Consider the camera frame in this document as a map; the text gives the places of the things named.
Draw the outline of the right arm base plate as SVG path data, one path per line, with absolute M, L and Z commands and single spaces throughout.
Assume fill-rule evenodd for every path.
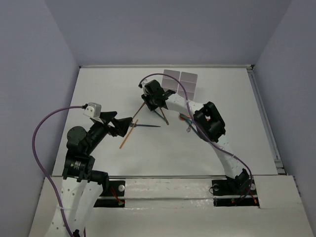
M 209 192 L 215 207 L 260 206 L 254 180 L 251 187 L 247 184 L 241 191 L 232 191 L 227 184 L 224 179 L 212 180 Z

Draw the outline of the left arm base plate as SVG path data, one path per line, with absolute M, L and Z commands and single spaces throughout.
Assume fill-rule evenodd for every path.
M 94 205 L 95 208 L 124 208 L 125 180 L 110 180 L 109 187 L 103 191 Z

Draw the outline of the orange chopstick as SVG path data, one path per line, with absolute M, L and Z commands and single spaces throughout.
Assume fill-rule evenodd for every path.
M 138 119 L 137 119 L 136 122 L 132 125 L 131 129 L 129 130 L 129 132 L 128 132 L 127 135 L 125 136 L 125 138 L 124 138 L 123 142 L 121 143 L 119 149 L 122 149 L 122 148 L 123 148 L 124 144 L 126 143 L 128 137 L 130 136 L 130 134 L 131 134 L 132 130 L 134 129 L 134 127 L 136 126 L 137 122 L 138 122 Z

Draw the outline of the dark blue fork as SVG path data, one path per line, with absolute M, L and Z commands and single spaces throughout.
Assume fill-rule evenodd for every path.
M 151 124 L 137 124 L 137 123 L 131 123 L 129 125 L 130 127 L 160 127 L 159 125 L 151 125 Z

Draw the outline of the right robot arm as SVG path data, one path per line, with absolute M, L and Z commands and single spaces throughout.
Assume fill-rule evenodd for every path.
M 195 125 L 198 136 L 210 144 L 220 160 L 227 179 L 225 187 L 229 192 L 245 198 L 251 188 L 253 176 L 250 168 L 232 151 L 226 138 L 225 122 L 212 102 L 197 103 L 189 99 L 184 85 L 183 96 L 173 90 L 165 91 L 157 80 L 143 79 L 138 86 L 143 89 L 141 98 L 150 110 L 166 108 L 183 113 L 187 111 Z

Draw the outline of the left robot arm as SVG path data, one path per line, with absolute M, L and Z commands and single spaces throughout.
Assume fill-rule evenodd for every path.
M 93 118 L 88 131 L 81 126 L 68 131 L 60 192 L 62 206 L 56 207 L 47 237 L 82 236 L 98 197 L 108 192 L 108 174 L 93 170 L 95 158 L 91 153 L 107 134 L 117 136 L 115 127 L 108 125 L 116 115 L 101 112 Z

